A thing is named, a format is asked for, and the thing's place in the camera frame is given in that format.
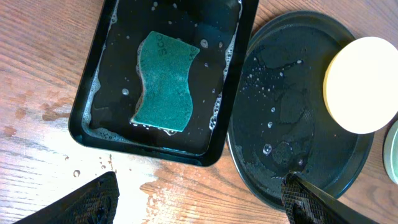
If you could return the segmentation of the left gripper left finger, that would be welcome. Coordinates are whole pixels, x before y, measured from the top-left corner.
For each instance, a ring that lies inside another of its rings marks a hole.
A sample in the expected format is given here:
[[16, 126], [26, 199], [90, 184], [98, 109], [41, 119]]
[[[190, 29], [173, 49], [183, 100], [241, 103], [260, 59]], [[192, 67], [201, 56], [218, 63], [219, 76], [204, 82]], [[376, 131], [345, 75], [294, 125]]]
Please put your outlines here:
[[18, 223], [112, 224], [118, 198], [116, 174], [109, 171]]

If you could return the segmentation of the yellow plate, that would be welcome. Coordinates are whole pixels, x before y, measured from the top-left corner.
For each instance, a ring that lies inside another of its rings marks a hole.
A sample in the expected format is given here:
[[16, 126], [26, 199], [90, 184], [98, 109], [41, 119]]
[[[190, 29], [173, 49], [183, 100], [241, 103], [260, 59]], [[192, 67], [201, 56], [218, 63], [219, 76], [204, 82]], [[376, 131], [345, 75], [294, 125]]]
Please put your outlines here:
[[397, 113], [397, 49], [380, 37], [362, 37], [331, 60], [323, 81], [330, 116], [345, 130], [368, 134]]

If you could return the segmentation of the green and yellow sponge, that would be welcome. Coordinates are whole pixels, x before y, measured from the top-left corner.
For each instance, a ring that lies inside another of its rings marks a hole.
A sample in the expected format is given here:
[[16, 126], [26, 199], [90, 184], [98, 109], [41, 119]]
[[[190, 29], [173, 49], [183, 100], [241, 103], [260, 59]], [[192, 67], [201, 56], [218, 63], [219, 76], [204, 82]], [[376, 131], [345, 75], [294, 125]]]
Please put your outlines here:
[[152, 31], [137, 50], [142, 94], [131, 123], [182, 132], [193, 113], [188, 78], [200, 49]]

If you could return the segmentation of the light blue plate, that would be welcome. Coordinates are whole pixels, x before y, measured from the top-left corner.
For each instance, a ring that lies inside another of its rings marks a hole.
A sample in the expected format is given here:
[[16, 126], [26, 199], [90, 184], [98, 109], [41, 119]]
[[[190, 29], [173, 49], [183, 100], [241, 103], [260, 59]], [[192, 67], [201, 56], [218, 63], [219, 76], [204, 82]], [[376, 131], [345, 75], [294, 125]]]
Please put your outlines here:
[[383, 147], [384, 168], [393, 183], [397, 184], [397, 121], [387, 132]]

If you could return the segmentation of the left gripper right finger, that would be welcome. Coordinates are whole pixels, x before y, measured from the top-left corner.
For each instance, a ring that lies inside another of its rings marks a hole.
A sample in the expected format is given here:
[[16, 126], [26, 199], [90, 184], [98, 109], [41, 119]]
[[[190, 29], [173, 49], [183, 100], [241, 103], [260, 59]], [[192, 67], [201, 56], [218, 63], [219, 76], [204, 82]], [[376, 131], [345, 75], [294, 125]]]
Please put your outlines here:
[[294, 224], [375, 222], [295, 174], [287, 174], [282, 181], [282, 204]]

